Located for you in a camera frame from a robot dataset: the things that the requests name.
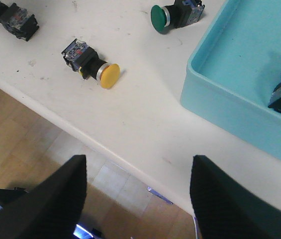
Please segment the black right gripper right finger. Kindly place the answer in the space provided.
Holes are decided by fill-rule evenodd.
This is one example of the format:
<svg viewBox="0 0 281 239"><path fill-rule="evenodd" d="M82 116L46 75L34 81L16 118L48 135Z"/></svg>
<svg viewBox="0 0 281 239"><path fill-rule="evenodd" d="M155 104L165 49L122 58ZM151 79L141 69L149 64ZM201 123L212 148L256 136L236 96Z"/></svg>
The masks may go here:
<svg viewBox="0 0 281 239"><path fill-rule="evenodd" d="M189 195L204 239L281 239L281 210L204 155L193 157Z"/></svg>

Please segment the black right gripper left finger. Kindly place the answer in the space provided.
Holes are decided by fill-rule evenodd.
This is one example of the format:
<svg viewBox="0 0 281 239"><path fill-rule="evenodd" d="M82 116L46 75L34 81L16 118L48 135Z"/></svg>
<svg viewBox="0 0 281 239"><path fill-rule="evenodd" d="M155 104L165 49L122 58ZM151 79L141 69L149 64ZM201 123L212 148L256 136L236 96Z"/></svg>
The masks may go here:
<svg viewBox="0 0 281 239"><path fill-rule="evenodd" d="M86 195L85 155L74 155L30 192L0 189L0 239L75 239Z"/></svg>

